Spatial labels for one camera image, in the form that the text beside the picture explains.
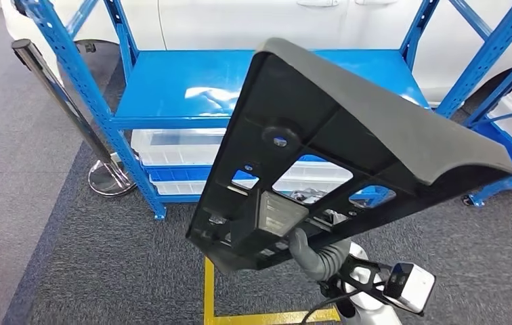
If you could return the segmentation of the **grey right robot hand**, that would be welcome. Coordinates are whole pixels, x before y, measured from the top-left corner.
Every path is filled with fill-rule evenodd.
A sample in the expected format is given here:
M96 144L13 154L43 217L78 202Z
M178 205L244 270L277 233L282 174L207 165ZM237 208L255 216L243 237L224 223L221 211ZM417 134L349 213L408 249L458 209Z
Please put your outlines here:
M325 267L319 254L310 248L306 233L295 228L289 234L289 250L303 273L315 281L323 281Z

